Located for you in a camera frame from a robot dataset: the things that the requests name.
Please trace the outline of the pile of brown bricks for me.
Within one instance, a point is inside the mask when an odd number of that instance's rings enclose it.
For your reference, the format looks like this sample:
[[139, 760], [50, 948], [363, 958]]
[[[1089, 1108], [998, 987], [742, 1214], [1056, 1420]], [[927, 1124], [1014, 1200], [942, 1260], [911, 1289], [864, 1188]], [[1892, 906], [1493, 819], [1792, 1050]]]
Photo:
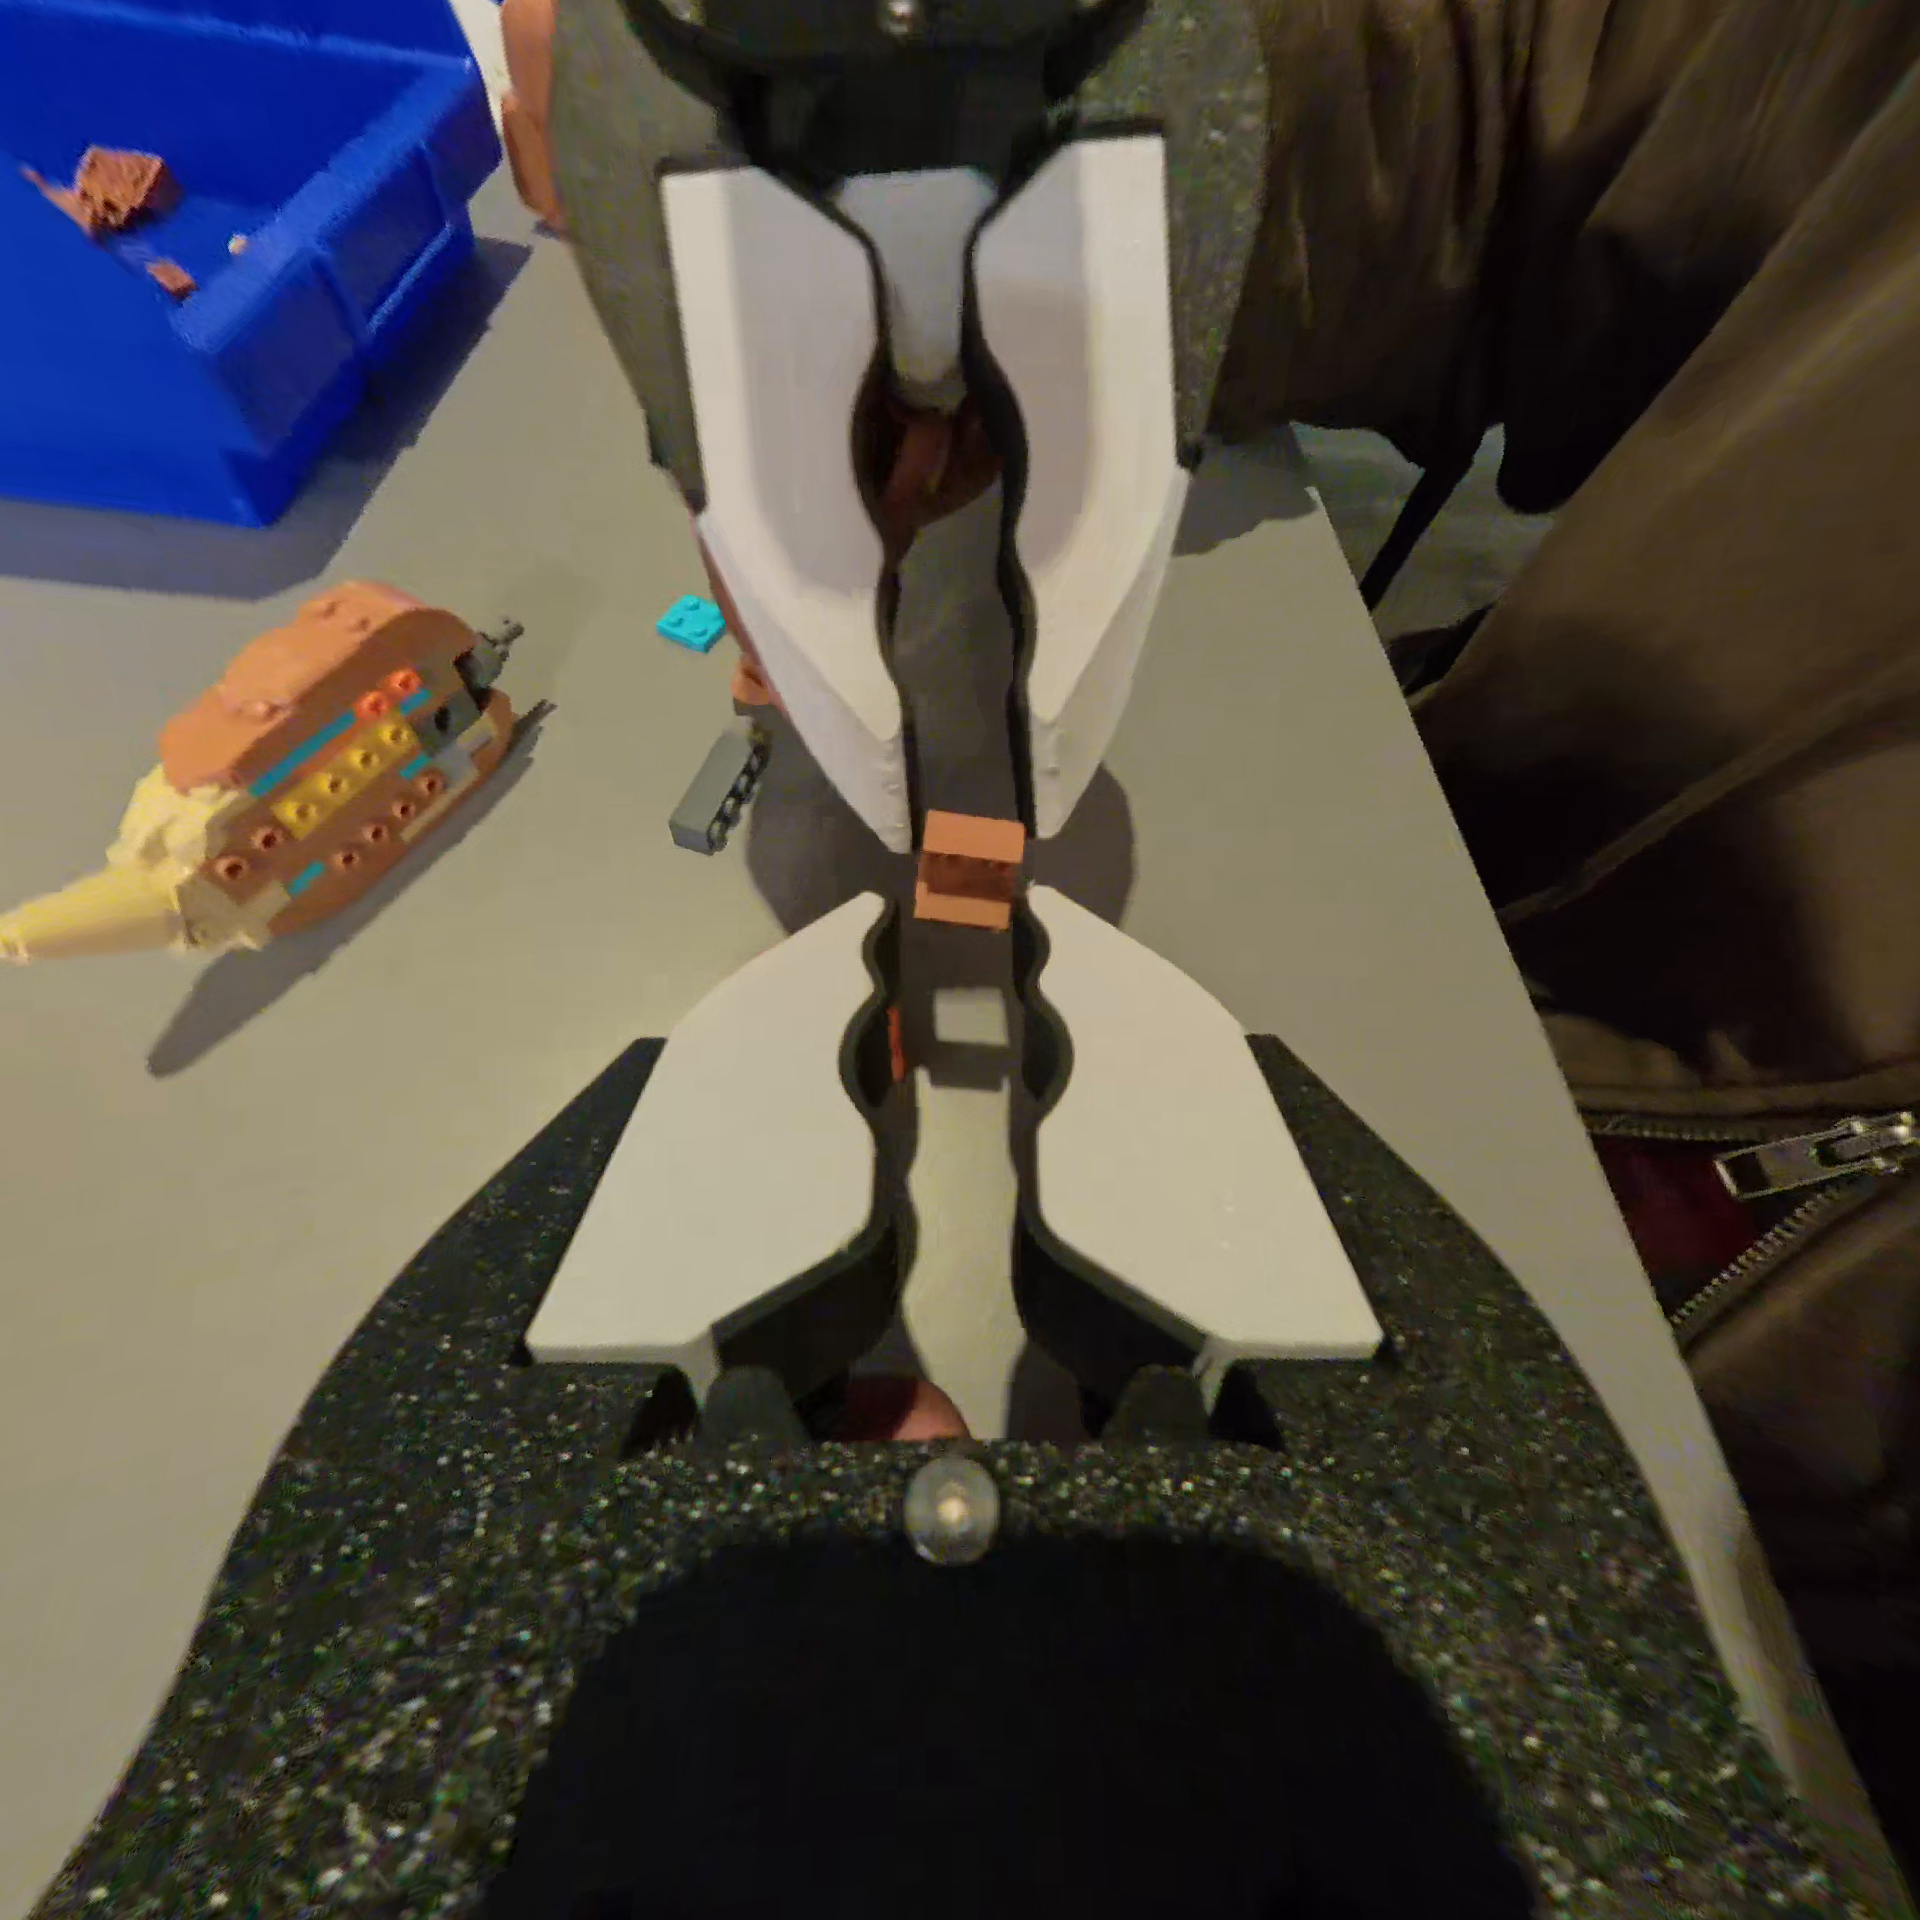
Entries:
[[87, 145], [70, 179], [20, 163], [20, 179], [70, 216], [98, 251], [180, 305], [201, 290], [201, 273], [158, 252], [152, 232], [184, 205], [184, 189], [164, 155], [143, 149]]

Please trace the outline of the person's right hand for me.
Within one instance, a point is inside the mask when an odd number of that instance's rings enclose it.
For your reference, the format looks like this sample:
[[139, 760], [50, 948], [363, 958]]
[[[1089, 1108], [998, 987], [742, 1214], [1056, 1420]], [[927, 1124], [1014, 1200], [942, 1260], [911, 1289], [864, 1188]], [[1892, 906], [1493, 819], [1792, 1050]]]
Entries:
[[882, 376], [858, 398], [851, 454], [864, 501], [891, 546], [971, 506], [1000, 469], [973, 391], [953, 407], [911, 402]]

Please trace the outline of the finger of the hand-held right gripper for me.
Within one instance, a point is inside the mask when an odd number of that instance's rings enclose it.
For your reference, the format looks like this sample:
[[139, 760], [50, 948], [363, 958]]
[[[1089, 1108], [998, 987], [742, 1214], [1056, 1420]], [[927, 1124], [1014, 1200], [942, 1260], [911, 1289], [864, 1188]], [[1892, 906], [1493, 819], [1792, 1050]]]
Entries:
[[885, 549], [851, 424], [879, 345], [866, 244], [754, 168], [661, 182], [705, 503], [699, 531], [793, 728], [889, 851], [913, 819]]
[[1059, 835], [1128, 706], [1187, 503], [1158, 137], [1078, 137], [973, 239], [1013, 402], [1013, 582], [1031, 832]]

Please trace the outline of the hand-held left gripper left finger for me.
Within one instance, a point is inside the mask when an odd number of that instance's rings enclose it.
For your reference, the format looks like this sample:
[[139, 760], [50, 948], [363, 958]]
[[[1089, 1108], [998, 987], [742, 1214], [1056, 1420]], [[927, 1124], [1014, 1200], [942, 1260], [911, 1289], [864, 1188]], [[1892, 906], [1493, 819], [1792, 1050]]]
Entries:
[[714, 985], [661, 1044], [526, 1329], [545, 1363], [731, 1368], [794, 1399], [866, 1357], [902, 1291], [900, 913], [861, 893]]

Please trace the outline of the grey long brick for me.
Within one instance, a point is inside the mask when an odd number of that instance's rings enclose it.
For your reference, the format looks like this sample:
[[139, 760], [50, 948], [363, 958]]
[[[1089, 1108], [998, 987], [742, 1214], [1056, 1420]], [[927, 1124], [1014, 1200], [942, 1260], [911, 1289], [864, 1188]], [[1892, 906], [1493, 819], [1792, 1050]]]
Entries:
[[723, 728], [669, 812], [669, 838], [682, 851], [721, 851], [751, 809], [768, 757], [764, 726], [740, 718]]

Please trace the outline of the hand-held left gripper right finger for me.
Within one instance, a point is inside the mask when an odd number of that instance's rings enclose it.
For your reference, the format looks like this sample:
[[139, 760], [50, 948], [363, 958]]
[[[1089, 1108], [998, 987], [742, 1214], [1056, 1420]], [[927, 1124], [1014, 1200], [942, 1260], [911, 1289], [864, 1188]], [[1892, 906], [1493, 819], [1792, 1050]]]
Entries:
[[1238, 1016], [1058, 887], [1027, 893], [1019, 934], [1034, 1342], [1085, 1387], [1377, 1357], [1377, 1309]]

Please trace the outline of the brown tan brick-built model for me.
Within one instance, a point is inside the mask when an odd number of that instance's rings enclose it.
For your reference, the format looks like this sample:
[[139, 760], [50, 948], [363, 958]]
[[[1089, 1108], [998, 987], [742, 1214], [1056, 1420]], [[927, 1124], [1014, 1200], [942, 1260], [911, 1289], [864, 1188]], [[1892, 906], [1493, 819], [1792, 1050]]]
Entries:
[[158, 732], [103, 865], [5, 913], [5, 959], [259, 952], [343, 914], [502, 770], [522, 630], [378, 582], [311, 598]]

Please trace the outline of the grey desk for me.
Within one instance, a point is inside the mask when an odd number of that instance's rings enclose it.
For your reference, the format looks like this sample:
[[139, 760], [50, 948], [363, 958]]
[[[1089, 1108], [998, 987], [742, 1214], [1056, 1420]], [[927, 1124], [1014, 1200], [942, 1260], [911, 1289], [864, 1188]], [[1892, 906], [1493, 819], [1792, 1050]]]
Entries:
[[[158, 724], [339, 577], [521, 616], [526, 765], [347, 934], [200, 971], [5, 969], [5, 1915], [165, 1698], [228, 1541], [386, 1283], [634, 1037], [879, 875], [805, 764], [752, 835], [664, 812], [723, 664], [650, 633], [673, 493], [506, 179], [447, 331], [267, 531], [5, 503], [5, 903], [90, 865]], [[1659, 1489], [1719, 1650], [1821, 1812], [1868, 1811], [1338, 533], [1374, 448], [1199, 474], [1141, 688], [1044, 877], [1283, 1037], [1549, 1309]]]

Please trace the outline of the blue plastic bin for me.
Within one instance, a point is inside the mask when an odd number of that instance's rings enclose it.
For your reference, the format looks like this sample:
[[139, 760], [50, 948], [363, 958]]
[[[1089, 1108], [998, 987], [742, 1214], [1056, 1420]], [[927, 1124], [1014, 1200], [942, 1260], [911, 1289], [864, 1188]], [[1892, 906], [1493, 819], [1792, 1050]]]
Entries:
[[[267, 525], [474, 251], [500, 163], [444, 1], [3, 7], [3, 491]], [[16, 164], [164, 155], [170, 302]]]

